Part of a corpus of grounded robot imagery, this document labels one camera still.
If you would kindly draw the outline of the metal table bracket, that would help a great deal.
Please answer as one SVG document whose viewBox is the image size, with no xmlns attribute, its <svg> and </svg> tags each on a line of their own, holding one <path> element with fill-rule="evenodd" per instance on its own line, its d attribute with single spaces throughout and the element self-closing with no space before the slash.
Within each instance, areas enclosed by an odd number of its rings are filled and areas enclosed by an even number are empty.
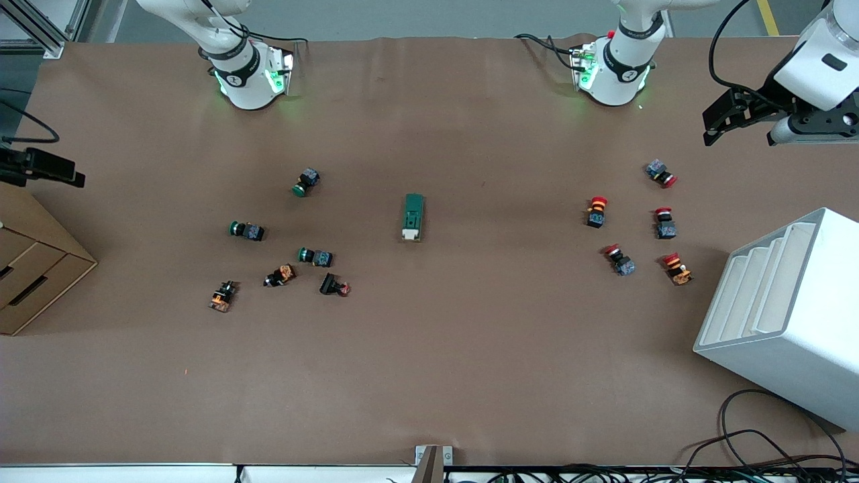
<svg viewBox="0 0 859 483">
<path fill-rule="evenodd" d="M 411 483 L 450 483 L 447 467 L 454 464 L 451 445 L 417 445 Z"/>
</svg>

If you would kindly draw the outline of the white slotted rack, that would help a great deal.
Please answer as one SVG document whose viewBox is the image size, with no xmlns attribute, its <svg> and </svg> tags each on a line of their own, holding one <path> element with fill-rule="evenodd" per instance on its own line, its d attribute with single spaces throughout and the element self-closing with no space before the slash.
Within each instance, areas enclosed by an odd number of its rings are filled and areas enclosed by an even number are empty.
<svg viewBox="0 0 859 483">
<path fill-rule="evenodd" d="M 693 351 L 859 432 L 859 222 L 822 207 L 733 251 Z"/>
</svg>

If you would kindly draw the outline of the brown cardboard box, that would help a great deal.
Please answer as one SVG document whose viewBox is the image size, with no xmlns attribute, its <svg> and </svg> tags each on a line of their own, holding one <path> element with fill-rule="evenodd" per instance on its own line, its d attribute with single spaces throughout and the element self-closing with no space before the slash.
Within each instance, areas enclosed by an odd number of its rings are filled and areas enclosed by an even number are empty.
<svg viewBox="0 0 859 483">
<path fill-rule="evenodd" d="M 0 336 L 21 333 L 97 265 L 30 192 L 0 182 Z"/>
</svg>

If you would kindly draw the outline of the green load switch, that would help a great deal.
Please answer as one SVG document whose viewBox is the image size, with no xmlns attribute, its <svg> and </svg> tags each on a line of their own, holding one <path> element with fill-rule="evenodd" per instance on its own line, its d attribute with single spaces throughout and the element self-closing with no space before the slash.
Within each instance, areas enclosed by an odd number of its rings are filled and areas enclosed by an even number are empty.
<svg viewBox="0 0 859 483">
<path fill-rule="evenodd" d="M 404 216 L 401 226 L 401 237 L 405 241 L 420 242 L 423 233 L 423 215 L 425 198 L 420 193 L 408 193 L 405 196 Z"/>
</svg>

